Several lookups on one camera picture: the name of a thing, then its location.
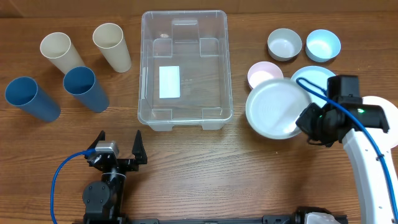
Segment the clear plastic storage bin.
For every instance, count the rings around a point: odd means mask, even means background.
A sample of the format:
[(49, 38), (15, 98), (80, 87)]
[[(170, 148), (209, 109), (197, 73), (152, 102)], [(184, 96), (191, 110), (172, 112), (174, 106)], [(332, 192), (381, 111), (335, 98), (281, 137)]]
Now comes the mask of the clear plastic storage bin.
[[(159, 98), (159, 67), (180, 67), (180, 98)], [(154, 131), (219, 130), (233, 118), (228, 19), (222, 10), (147, 11), (137, 118)]]

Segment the pink plastic bowl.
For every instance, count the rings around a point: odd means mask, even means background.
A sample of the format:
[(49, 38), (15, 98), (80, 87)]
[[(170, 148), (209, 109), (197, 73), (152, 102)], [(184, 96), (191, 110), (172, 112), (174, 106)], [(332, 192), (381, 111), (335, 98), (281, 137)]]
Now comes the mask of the pink plastic bowl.
[(272, 62), (255, 63), (248, 71), (247, 79), (251, 89), (271, 79), (284, 78), (282, 70)]

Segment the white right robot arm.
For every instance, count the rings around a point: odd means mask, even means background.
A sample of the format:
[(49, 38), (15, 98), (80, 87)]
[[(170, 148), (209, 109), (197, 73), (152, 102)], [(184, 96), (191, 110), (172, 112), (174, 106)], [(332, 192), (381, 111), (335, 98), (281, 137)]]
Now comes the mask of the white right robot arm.
[(397, 174), (391, 152), (397, 146), (397, 107), (384, 98), (365, 96), (346, 109), (365, 130), (330, 104), (309, 104), (296, 123), (320, 145), (342, 143), (353, 168), (363, 223), (397, 223)]

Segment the grey plastic plate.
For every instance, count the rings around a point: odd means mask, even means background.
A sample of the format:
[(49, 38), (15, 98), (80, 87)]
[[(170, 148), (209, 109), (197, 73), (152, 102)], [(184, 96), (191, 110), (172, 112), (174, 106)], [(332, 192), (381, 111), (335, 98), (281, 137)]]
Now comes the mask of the grey plastic plate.
[(267, 80), (250, 92), (246, 118), (261, 136), (289, 139), (301, 133), (296, 121), (311, 102), (309, 94), (292, 80)]

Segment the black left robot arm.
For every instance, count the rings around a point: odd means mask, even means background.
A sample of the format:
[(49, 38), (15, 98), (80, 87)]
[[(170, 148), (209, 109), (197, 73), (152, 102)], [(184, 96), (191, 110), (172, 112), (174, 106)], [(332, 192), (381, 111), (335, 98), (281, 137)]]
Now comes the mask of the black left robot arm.
[(141, 132), (135, 136), (132, 147), (133, 158), (119, 158), (115, 141), (106, 141), (101, 131), (90, 145), (93, 152), (85, 159), (90, 167), (102, 172), (101, 180), (89, 183), (82, 194), (85, 204), (84, 223), (129, 223), (127, 215), (121, 212), (124, 184), (127, 172), (137, 172), (139, 166), (147, 164), (147, 154)]

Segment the white pink plastic plate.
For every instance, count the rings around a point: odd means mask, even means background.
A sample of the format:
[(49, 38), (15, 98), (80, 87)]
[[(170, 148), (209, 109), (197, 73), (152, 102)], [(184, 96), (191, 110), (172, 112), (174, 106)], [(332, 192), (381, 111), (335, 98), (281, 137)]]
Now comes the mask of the white pink plastic plate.
[(363, 103), (365, 105), (379, 105), (385, 112), (389, 131), (387, 133), (387, 141), (391, 148), (397, 147), (397, 125), (398, 125), (398, 109), (390, 101), (378, 96), (364, 96)]

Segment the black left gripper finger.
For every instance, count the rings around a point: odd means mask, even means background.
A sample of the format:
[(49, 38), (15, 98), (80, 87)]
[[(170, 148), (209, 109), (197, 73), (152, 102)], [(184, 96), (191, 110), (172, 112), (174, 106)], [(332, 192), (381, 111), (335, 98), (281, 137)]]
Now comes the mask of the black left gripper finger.
[(137, 164), (147, 164), (147, 154), (144, 149), (142, 135), (139, 130), (137, 130), (134, 144), (132, 147), (132, 154)]
[[(105, 131), (102, 130), (99, 135), (97, 136), (97, 138), (93, 141), (93, 143), (88, 147), (87, 151), (89, 151), (90, 149), (94, 149), (96, 147), (96, 145), (100, 142), (100, 141), (104, 141), (105, 140)], [(103, 152), (89, 152), (89, 154), (85, 154), (84, 157), (85, 159), (88, 159), (91, 154), (94, 153), (95, 156), (98, 155), (102, 155)]]

